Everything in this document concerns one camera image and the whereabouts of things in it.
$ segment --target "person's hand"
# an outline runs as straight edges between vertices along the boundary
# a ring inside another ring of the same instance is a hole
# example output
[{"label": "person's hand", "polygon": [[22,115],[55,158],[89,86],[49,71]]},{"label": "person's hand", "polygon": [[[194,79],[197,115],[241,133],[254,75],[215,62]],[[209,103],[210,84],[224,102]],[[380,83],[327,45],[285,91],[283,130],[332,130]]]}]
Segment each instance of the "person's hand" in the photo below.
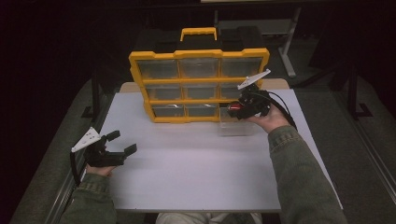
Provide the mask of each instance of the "person's hand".
[{"label": "person's hand", "polygon": [[87,170],[87,174],[111,176],[111,171],[114,170],[116,167],[117,166],[92,167],[89,164],[87,164],[86,170]]},{"label": "person's hand", "polygon": [[257,125],[262,127],[267,133],[270,133],[275,128],[290,125],[289,122],[283,116],[282,112],[280,112],[280,110],[272,104],[270,111],[266,116],[263,117],[252,116],[245,120],[256,123]]}]

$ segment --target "yellow storage organizer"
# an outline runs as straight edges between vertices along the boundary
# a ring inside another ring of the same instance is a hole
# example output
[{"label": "yellow storage organizer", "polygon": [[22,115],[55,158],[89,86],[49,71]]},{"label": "yellow storage organizer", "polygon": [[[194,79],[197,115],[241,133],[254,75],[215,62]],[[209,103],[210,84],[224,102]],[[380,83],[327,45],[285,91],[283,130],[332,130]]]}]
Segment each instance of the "yellow storage organizer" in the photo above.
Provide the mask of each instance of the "yellow storage organizer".
[{"label": "yellow storage organizer", "polygon": [[153,122],[219,121],[236,85],[263,71],[269,52],[257,27],[143,31],[129,60]]}]

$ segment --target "cable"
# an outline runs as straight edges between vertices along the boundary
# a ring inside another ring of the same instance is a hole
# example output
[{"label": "cable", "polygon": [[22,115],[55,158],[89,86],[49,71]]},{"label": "cable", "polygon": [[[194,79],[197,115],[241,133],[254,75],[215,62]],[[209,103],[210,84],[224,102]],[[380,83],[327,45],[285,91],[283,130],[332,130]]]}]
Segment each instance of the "cable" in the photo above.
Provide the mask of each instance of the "cable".
[{"label": "cable", "polygon": [[79,186],[81,181],[79,180],[77,166],[76,166],[76,155],[74,152],[70,152],[70,163],[72,167],[72,174],[75,179],[76,185]]},{"label": "cable", "polygon": [[296,123],[294,122],[294,119],[293,119],[293,117],[291,116],[291,114],[288,113],[288,112],[285,110],[285,108],[283,108],[282,105],[280,105],[276,100],[274,100],[274,99],[272,99],[272,98],[271,98],[271,104],[275,105],[275,106],[280,110],[280,112],[282,112],[282,114],[285,116],[285,119],[288,121],[288,123],[289,123],[291,126],[293,126],[293,127],[298,131],[297,125],[296,125]]},{"label": "cable", "polygon": [[271,91],[268,91],[268,93],[271,93],[271,94],[277,96],[277,98],[279,98],[279,99],[282,101],[282,103],[283,103],[283,105],[285,106],[286,110],[287,110],[288,113],[290,114],[290,111],[289,111],[288,106],[286,105],[285,101],[283,101],[283,99],[282,99],[278,94],[276,94],[276,93],[274,93],[274,92],[271,92]]}]

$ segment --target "plastic drawer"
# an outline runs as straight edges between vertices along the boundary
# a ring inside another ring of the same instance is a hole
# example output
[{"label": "plastic drawer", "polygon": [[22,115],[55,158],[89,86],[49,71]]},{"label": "plastic drawer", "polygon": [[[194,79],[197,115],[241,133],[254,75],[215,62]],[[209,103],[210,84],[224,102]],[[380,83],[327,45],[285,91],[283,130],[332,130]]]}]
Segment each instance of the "plastic drawer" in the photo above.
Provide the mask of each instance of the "plastic drawer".
[{"label": "plastic drawer", "polygon": [[224,58],[221,60],[222,77],[250,77],[259,73],[262,58]]},{"label": "plastic drawer", "polygon": [[138,60],[142,78],[178,78],[176,60]]},{"label": "plastic drawer", "polygon": [[183,97],[184,99],[215,99],[217,98],[217,83],[202,83],[202,84],[189,84],[183,83]]},{"label": "plastic drawer", "polygon": [[218,108],[216,104],[190,104],[185,106],[189,117],[215,117]]},{"label": "plastic drawer", "polygon": [[179,84],[146,85],[150,100],[179,100],[181,88]]},{"label": "plastic drawer", "polygon": [[182,77],[217,77],[219,59],[216,58],[187,58],[179,60]]},{"label": "plastic drawer", "polygon": [[248,136],[255,133],[256,127],[252,122],[231,118],[226,107],[219,109],[219,135]]},{"label": "plastic drawer", "polygon": [[155,117],[184,117],[183,105],[152,105]]},{"label": "plastic drawer", "polygon": [[238,90],[237,85],[240,83],[225,82],[219,84],[219,94],[221,99],[238,99],[241,91]]}]

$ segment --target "person's knee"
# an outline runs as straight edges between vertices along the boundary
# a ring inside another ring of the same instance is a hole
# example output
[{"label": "person's knee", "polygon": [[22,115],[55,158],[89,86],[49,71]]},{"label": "person's knee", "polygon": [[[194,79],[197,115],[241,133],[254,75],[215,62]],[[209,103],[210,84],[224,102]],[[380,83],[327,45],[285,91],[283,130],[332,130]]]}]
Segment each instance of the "person's knee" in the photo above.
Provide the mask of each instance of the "person's knee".
[{"label": "person's knee", "polygon": [[204,213],[160,213],[156,224],[206,224],[208,218]]}]

